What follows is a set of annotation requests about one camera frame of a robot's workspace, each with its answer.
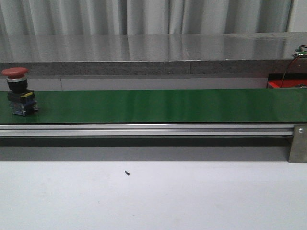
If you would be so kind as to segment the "white curtain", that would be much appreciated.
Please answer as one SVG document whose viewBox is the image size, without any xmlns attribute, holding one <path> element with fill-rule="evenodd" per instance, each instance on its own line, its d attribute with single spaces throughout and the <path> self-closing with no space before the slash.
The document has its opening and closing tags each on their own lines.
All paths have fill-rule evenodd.
<svg viewBox="0 0 307 230">
<path fill-rule="evenodd" d="M 304 32 L 304 0 L 3 0 L 1 35 Z"/>
</svg>

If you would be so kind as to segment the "red push button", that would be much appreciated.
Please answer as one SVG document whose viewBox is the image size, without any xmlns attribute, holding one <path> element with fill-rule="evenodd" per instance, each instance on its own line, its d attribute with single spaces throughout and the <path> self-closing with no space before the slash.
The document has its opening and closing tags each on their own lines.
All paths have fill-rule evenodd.
<svg viewBox="0 0 307 230">
<path fill-rule="evenodd" d="M 4 69 L 1 73 L 6 76 L 10 91 L 7 99 L 11 113 L 14 115 L 27 116 L 38 111 L 35 91 L 28 89 L 28 80 L 25 67 L 13 67 Z"/>
</svg>

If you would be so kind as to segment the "grey stone counter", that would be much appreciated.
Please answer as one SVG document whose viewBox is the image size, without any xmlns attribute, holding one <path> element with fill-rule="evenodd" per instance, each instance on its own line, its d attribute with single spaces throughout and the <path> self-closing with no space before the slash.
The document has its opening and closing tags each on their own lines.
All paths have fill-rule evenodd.
<svg viewBox="0 0 307 230">
<path fill-rule="evenodd" d="M 3 35 L 0 67 L 32 75 L 306 73 L 293 53 L 301 33 L 173 35 Z"/>
</svg>

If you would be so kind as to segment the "aluminium conveyor frame rail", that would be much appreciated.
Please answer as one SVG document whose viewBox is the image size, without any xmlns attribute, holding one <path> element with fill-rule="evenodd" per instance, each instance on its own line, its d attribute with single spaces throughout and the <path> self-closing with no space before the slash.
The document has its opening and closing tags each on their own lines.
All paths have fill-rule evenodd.
<svg viewBox="0 0 307 230">
<path fill-rule="evenodd" d="M 89 136 L 291 136 L 294 124 L 14 124 L 1 125 L 6 137 Z"/>
</svg>

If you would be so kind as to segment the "small green circuit board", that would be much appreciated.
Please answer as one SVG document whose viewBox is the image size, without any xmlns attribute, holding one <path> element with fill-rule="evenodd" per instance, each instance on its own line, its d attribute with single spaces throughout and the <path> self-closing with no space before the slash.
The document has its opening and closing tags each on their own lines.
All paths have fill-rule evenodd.
<svg viewBox="0 0 307 230">
<path fill-rule="evenodd" d="M 293 53 L 294 57 L 307 57 L 307 45 L 300 45 Z"/>
</svg>

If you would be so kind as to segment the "green conveyor belt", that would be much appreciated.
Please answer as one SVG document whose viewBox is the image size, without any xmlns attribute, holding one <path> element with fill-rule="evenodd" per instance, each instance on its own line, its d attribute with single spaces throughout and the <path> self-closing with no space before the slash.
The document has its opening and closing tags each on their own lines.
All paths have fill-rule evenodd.
<svg viewBox="0 0 307 230">
<path fill-rule="evenodd" d="M 0 94 L 0 121 L 10 123 L 304 123 L 306 89 L 36 91 L 39 110 L 13 115 Z"/>
</svg>

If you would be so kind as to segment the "red plastic tray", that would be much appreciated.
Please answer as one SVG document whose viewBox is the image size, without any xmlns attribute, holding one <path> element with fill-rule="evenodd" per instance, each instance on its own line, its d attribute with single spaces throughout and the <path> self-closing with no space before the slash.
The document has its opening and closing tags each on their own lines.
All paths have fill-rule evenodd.
<svg viewBox="0 0 307 230">
<path fill-rule="evenodd" d="M 268 77 L 267 88 L 306 88 L 307 74 L 306 73 L 287 73 L 270 74 Z"/>
</svg>

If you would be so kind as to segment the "steel conveyor support bracket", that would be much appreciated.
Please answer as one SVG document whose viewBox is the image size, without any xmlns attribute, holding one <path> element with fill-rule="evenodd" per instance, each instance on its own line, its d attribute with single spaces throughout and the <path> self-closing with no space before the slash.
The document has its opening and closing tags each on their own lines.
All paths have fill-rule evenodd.
<svg viewBox="0 0 307 230">
<path fill-rule="evenodd" d="M 307 125 L 295 125 L 288 158 L 289 163 L 307 162 Z"/>
</svg>

